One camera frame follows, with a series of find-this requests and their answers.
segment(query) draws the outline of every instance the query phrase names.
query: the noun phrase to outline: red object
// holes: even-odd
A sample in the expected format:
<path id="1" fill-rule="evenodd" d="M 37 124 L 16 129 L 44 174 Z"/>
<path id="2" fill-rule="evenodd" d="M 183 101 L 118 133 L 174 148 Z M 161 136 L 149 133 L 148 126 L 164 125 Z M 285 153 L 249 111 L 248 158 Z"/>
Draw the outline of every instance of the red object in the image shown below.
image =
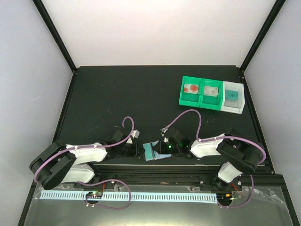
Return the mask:
<path id="1" fill-rule="evenodd" d="M 196 86 L 196 85 L 191 85 L 189 88 L 193 92 L 197 92 L 198 91 L 198 86 Z"/>

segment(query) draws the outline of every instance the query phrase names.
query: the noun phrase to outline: teal card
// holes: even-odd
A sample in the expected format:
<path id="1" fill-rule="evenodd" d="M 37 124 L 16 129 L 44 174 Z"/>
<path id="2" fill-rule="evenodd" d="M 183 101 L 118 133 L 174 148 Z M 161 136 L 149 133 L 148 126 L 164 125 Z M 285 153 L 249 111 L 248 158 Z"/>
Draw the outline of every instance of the teal card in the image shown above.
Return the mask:
<path id="1" fill-rule="evenodd" d="M 238 92 L 233 90 L 225 90 L 225 98 L 228 100 L 237 100 Z"/>

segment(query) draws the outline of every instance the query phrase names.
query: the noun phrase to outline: black work surface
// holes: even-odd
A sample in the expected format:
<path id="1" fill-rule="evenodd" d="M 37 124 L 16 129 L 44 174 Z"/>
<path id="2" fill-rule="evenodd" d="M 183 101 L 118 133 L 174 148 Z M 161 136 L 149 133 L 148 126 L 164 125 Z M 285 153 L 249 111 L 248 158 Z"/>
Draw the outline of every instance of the black work surface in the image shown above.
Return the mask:
<path id="1" fill-rule="evenodd" d="M 192 107 L 178 104 L 183 76 L 240 83 L 235 66 L 82 66 L 59 135 L 68 144 L 85 145 L 112 136 L 125 116 L 131 116 L 140 131 L 141 143 L 160 139 L 160 129 Z M 242 114 L 196 108 L 202 115 L 200 138 L 237 129 L 257 139 L 247 104 Z M 130 120 L 125 126 L 131 128 Z M 187 113 L 175 124 L 184 136 L 195 139 L 198 115 Z M 220 165 L 221 156 L 188 160 L 172 157 L 145 162 L 136 157 L 100 164 Z"/>

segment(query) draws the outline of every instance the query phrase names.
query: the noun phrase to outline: white wall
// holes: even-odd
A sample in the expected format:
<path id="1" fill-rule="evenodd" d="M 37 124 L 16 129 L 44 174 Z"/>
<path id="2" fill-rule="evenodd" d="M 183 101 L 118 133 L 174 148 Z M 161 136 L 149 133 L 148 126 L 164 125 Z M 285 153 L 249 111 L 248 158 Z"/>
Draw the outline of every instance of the white wall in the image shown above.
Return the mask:
<path id="1" fill-rule="evenodd" d="M 2 0 L 0 31 L 0 219 L 15 226 L 72 73 L 32 1 Z"/>
<path id="2" fill-rule="evenodd" d="M 240 66 L 275 0 L 43 0 L 75 65 Z"/>
<path id="3" fill-rule="evenodd" d="M 246 70 L 276 172 L 301 220 L 301 1 L 288 0 Z"/>

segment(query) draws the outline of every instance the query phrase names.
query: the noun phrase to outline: small container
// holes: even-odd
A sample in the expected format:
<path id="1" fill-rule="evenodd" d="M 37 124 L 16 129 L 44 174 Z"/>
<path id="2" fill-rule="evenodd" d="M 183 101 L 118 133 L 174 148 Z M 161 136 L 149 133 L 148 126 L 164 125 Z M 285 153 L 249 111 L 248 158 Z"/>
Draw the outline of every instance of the small container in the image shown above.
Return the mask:
<path id="1" fill-rule="evenodd" d="M 244 85 L 229 81 L 223 82 L 223 103 L 221 111 L 241 114 L 245 106 Z"/>
<path id="2" fill-rule="evenodd" d="M 199 107 L 201 84 L 201 78 L 183 76 L 179 104 Z"/>
<path id="3" fill-rule="evenodd" d="M 221 110 L 223 102 L 223 83 L 218 80 L 203 79 L 199 107 Z"/>

